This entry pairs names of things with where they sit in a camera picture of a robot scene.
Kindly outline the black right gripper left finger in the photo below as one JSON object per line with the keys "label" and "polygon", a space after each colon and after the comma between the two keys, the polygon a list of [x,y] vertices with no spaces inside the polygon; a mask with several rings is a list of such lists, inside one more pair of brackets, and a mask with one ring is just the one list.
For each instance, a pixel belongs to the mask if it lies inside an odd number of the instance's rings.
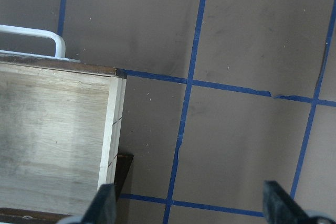
{"label": "black right gripper left finger", "polygon": [[81,223],[115,223],[117,206],[114,184],[100,186]]}

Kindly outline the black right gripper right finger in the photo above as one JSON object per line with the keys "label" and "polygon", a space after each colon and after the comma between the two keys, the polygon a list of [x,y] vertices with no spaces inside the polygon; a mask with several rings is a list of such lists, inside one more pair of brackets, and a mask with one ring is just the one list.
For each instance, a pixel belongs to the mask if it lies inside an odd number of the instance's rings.
{"label": "black right gripper right finger", "polygon": [[276,181],[264,181],[263,215],[267,223],[312,223],[311,218]]}

